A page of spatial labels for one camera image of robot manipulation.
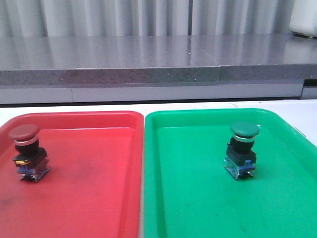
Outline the green mushroom push button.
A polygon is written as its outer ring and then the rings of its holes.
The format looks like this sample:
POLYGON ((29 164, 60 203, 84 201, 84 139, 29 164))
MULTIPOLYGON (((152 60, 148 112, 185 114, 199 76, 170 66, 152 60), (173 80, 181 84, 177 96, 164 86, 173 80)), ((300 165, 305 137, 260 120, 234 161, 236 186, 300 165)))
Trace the green mushroom push button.
POLYGON ((227 143, 224 168, 235 179, 252 177, 257 156, 252 150, 259 127, 249 121, 236 121, 230 125, 232 137, 227 143))

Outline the red mushroom push button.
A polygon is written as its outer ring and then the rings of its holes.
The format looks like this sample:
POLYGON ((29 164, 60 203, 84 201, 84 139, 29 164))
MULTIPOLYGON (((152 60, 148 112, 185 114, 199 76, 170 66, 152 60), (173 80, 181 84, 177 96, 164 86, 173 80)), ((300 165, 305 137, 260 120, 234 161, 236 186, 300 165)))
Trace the red mushroom push button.
POLYGON ((40 128, 35 124, 23 124, 13 128, 8 137, 14 140, 19 153, 13 158, 21 180, 39 182, 49 171, 49 159, 45 148, 39 146, 40 128))

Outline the green plastic tray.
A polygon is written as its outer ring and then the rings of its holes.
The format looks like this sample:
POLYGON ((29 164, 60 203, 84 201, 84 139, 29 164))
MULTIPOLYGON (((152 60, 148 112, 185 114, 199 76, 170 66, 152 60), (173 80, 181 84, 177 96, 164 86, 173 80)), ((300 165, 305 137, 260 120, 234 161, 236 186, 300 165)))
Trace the green plastic tray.
POLYGON ((145 119, 147 238, 314 238, 317 149, 262 109, 162 111, 145 119), (251 178, 224 168, 230 125, 260 133, 251 178))

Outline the red plastic tray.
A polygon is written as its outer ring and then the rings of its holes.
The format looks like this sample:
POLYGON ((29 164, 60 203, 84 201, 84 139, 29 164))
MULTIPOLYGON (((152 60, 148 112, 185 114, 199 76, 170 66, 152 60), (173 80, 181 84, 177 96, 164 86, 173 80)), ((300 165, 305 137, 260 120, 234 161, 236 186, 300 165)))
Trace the red plastic tray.
POLYGON ((135 238, 143 153, 137 112, 38 113, 0 128, 0 235, 3 238, 135 238), (40 128, 51 170, 21 181, 11 129, 40 128))

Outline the grey stone counter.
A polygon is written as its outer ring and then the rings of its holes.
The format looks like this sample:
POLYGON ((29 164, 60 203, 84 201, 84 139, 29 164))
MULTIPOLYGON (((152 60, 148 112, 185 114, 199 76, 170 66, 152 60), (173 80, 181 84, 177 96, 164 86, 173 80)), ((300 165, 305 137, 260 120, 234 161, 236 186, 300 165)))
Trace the grey stone counter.
POLYGON ((317 41, 292 34, 0 40, 2 105, 316 97, 317 41))

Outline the white container on counter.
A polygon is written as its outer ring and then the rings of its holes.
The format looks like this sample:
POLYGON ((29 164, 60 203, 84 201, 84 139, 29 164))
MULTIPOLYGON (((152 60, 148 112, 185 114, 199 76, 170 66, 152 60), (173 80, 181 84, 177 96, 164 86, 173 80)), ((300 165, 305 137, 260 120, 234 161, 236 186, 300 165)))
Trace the white container on counter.
POLYGON ((294 0, 289 23, 291 32, 317 37, 317 0, 294 0))

